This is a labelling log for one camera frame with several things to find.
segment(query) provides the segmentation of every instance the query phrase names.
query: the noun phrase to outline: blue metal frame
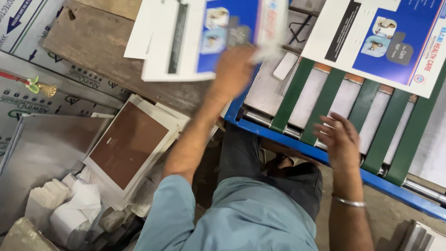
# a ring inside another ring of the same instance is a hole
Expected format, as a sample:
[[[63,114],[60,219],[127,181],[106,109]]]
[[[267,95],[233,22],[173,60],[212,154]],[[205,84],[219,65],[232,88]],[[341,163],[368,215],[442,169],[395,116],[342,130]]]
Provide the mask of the blue metal frame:
[[[260,65],[256,69],[256,73],[251,81],[251,84],[259,68]],[[237,114],[241,106],[243,105],[243,101],[245,100],[245,97],[248,94],[251,84],[239,97],[235,98],[232,101],[225,115],[225,120],[240,128],[243,128],[247,131],[257,134],[261,137],[271,139],[282,145],[286,145],[288,147],[296,149],[300,151],[303,155],[306,155],[312,159],[319,161],[322,164],[329,166],[328,154],[325,151],[322,151],[316,147],[312,147],[310,145],[302,143],[294,138],[277,133],[273,130],[270,130],[258,124],[244,120],[243,118],[241,118],[239,121],[236,120]],[[361,177],[366,185],[374,188],[375,190],[378,190],[422,213],[446,221],[446,209],[440,207],[439,205],[432,203],[427,199],[406,190],[405,188],[398,187],[363,169],[361,169]]]

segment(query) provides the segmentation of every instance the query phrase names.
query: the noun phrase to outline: white eraser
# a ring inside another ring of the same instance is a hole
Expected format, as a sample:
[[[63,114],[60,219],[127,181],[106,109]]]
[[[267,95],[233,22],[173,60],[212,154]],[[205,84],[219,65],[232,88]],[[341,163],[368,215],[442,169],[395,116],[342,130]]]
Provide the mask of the white eraser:
[[[283,57],[279,66],[277,66],[276,70],[273,73],[273,76],[279,80],[284,80],[298,59],[299,57],[297,55],[288,52],[285,57]]]

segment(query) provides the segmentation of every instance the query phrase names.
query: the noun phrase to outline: dark trousers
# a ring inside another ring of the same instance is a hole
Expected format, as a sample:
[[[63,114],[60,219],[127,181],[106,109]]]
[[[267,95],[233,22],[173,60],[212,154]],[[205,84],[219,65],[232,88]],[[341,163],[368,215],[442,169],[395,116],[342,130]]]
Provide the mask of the dark trousers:
[[[257,135],[228,125],[220,157],[218,183],[231,177],[247,177],[267,183],[296,201],[316,221],[322,198],[322,174],[313,163],[287,167],[284,178],[260,172],[260,142]]]

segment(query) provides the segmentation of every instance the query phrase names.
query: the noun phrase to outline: brown rectangle print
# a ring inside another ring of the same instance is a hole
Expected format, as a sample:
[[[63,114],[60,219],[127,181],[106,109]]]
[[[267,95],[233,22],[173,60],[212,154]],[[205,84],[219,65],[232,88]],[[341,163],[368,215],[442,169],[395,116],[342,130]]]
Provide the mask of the brown rectangle print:
[[[167,128],[128,102],[90,158],[125,190],[168,132]]]

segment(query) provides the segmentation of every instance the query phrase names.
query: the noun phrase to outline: light blue shirt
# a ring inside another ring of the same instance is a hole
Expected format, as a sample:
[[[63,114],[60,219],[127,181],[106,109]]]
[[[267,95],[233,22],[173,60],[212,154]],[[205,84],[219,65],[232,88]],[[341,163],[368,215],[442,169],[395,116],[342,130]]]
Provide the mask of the light blue shirt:
[[[159,185],[135,251],[317,250],[316,225],[282,191],[243,177],[223,180],[194,227],[195,197],[181,176]]]

